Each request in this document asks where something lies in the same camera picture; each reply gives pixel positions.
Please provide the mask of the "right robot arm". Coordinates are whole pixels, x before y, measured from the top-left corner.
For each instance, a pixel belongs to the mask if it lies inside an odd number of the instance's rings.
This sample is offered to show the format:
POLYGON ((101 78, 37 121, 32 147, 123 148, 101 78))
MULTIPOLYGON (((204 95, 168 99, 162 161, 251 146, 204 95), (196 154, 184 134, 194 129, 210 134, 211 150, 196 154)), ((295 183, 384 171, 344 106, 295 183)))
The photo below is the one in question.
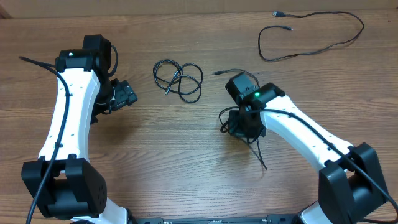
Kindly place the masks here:
POLYGON ((267 217, 266 223, 373 223, 367 216, 389 195, 376 151, 365 142, 354 146, 333 135, 296 107, 273 83, 239 73, 225 85, 235 106, 220 131, 258 143, 268 130, 297 150, 318 174, 318 199, 297 214, 267 217))

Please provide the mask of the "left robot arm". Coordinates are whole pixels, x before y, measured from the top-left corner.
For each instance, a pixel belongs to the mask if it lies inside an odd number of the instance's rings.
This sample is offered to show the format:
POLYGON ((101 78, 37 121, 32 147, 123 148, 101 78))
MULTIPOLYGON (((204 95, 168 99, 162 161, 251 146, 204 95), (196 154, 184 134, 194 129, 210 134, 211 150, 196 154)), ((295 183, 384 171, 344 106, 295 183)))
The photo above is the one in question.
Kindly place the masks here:
POLYGON ((39 66, 57 77, 57 99, 49 133, 35 161, 25 162, 21 177, 35 209, 46 218, 72 223, 134 223, 128 208, 108 197, 104 177, 90 164, 90 126, 137 101, 127 81, 114 77, 116 47, 102 35, 86 35, 80 49, 62 50, 52 64, 39 66))

